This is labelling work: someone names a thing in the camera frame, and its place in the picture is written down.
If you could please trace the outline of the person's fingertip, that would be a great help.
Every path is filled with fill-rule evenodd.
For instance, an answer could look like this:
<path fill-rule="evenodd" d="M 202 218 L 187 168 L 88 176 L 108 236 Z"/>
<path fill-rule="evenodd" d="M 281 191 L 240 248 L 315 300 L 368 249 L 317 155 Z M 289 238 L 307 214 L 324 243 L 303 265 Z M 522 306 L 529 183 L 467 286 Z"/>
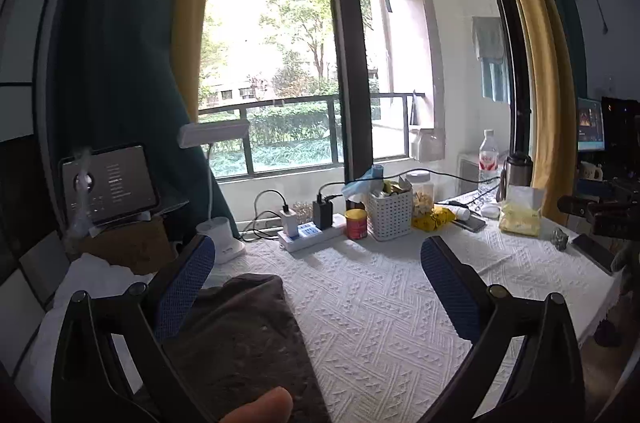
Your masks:
<path fill-rule="evenodd" d="M 255 401 L 226 414 L 221 423 L 284 423 L 293 410 L 291 394 L 283 387 L 273 388 Z"/>

